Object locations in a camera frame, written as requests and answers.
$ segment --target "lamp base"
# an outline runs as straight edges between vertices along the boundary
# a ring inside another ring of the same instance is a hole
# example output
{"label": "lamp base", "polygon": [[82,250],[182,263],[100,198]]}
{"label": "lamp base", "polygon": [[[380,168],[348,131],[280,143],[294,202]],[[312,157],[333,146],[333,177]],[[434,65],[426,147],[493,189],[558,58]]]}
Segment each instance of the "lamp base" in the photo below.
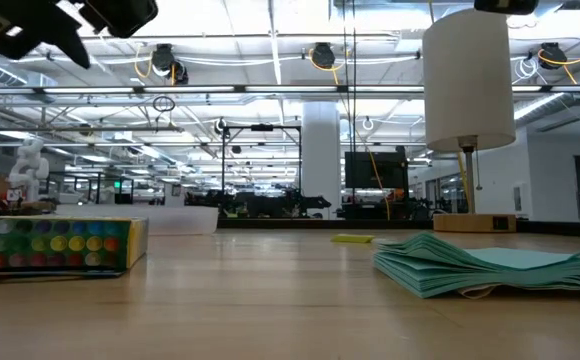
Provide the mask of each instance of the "lamp base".
{"label": "lamp base", "polygon": [[493,214],[435,214],[434,231],[472,233],[517,232],[514,215]]}

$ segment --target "wooden table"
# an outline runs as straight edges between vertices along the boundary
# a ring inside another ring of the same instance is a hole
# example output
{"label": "wooden table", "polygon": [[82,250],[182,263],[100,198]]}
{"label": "wooden table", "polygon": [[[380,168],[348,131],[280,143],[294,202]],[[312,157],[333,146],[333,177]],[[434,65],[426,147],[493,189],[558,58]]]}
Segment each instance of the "wooden table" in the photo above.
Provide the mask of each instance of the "wooden table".
{"label": "wooden table", "polygon": [[[0,283],[0,359],[580,359],[580,294],[421,300],[372,268],[372,245],[330,243],[336,233],[153,237],[119,279]],[[572,237],[441,237],[580,249]]]}

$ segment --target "white robot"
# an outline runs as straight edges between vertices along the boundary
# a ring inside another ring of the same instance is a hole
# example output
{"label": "white robot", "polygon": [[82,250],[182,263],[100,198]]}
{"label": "white robot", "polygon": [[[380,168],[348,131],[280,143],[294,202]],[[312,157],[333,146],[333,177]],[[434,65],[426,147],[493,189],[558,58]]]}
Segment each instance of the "white robot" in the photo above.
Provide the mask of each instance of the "white robot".
{"label": "white robot", "polygon": [[50,167],[48,160],[41,157],[43,141],[39,139],[26,139],[23,145],[17,149],[17,163],[10,170],[8,182],[11,188],[25,186],[26,201],[39,200],[39,180],[48,178]]}

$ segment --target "watercolor paint palette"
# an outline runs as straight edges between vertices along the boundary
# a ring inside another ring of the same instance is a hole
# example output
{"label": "watercolor paint palette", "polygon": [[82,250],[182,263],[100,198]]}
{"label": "watercolor paint palette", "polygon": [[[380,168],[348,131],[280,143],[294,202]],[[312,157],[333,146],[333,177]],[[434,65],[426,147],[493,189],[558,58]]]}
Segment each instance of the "watercolor paint palette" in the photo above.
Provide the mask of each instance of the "watercolor paint palette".
{"label": "watercolor paint palette", "polygon": [[118,275],[145,254],[146,219],[0,217],[0,273]]}

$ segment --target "green paper stack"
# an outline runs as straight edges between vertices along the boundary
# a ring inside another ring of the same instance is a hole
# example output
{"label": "green paper stack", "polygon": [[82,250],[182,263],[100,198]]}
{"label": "green paper stack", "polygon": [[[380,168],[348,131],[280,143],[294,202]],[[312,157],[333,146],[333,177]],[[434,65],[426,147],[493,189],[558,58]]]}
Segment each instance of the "green paper stack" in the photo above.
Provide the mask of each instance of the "green paper stack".
{"label": "green paper stack", "polygon": [[497,285],[580,290],[580,252],[463,250],[431,234],[419,234],[405,243],[380,243],[374,264],[421,298]]}

